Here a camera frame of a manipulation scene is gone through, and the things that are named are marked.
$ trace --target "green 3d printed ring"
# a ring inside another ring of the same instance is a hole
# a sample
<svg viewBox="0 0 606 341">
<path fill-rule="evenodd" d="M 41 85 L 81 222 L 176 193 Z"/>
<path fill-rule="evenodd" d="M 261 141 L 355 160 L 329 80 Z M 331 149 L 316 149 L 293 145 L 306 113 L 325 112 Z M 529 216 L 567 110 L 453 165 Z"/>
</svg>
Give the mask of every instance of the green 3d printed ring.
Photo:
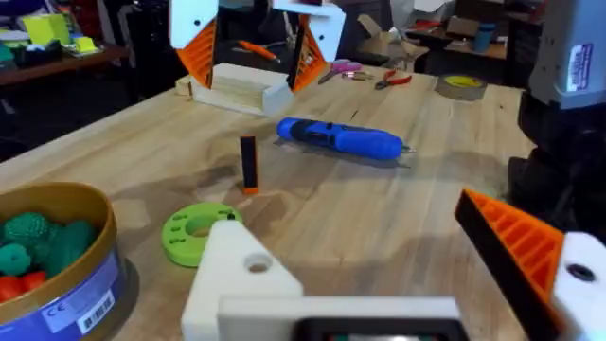
<svg viewBox="0 0 606 341">
<path fill-rule="evenodd" d="M 197 267 L 210 227 L 219 220 L 242 223 L 242 216 L 234 208 L 219 203 L 191 205 L 171 215 L 162 227 L 162 246 L 169 259 L 179 265 Z"/>
</svg>

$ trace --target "orange handled tool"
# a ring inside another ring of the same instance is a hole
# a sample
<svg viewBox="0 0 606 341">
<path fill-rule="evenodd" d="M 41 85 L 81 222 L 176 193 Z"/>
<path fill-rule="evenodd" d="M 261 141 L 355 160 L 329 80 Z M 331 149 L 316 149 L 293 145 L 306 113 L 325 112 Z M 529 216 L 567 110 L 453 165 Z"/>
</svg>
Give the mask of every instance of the orange handled tool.
<svg viewBox="0 0 606 341">
<path fill-rule="evenodd" d="M 240 44 L 240 46 L 242 46 L 242 48 L 244 48 L 248 51 L 257 53 L 261 57 L 267 58 L 270 61 L 276 61 L 276 62 L 280 63 L 280 59 L 275 54 L 273 54 L 272 52 L 270 52 L 267 48 L 265 48 L 263 46 L 254 45 L 252 43 L 248 43 L 245 41 L 238 41 L 238 44 Z"/>
</svg>

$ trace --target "floor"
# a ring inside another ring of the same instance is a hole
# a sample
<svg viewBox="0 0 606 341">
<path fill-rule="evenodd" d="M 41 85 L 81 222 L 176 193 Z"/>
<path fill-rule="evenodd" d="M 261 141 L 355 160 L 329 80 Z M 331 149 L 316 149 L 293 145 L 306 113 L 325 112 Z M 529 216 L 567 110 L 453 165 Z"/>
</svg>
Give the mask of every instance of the floor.
<svg viewBox="0 0 606 341">
<path fill-rule="evenodd" d="M 0 113 L 0 161 L 126 108 L 116 71 L 104 66 L 3 88 L 10 108 Z"/>
</svg>

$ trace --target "orange gripper pad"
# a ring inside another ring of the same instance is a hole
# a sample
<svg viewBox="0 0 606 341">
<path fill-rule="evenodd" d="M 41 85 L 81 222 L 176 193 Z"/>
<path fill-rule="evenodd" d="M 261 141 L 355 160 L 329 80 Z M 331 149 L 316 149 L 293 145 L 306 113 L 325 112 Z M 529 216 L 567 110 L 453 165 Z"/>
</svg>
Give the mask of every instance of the orange gripper pad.
<svg viewBox="0 0 606 341">
<path fill-rule="evenodd" d="M 563 234 L 520 209 L 484 194 L 463 190 L 545 306 L 551 306 L 551 292 L 560 262 Z"/>
<path fill-rule="evenodd" d="M 212 66 L 215 51 L 217 20 L 211 21 L 185 48 L 178 48 L 177 54 L 187 71 L 203 87 L 212 86 Z"/>
<path fill-rule="evenodd" d="M 297 66 L 294 74 L 293 91 L 299 91 L 309 85 L 324 70 L 326 61 L 322 57 L 320 48 L 312 36 L 309 26 L 310 16 L 301 14 L 299 16 L 299 29 L 303 32 L 303 41 L 297 58 Z"/>
</svg>

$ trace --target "gray machine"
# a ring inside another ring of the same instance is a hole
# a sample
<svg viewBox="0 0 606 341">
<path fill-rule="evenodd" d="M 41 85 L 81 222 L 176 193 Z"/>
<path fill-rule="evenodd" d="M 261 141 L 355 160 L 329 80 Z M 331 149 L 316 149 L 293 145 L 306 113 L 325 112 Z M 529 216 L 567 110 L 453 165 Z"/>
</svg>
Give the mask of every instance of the gray machine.
<svg viewBox="0 0 606 341">
<path fill-rule="evenodd" d="M 549 0 L 518 123 L 537 145 L 508 164 L 509 199 L 564 230 L 604 242 L 606 1 Z"/>
<path fill-rule="evenodd" d="M 532 97 L 561 110 L 606 101 L 606 1 L 550 0 Z"/>
</svg>

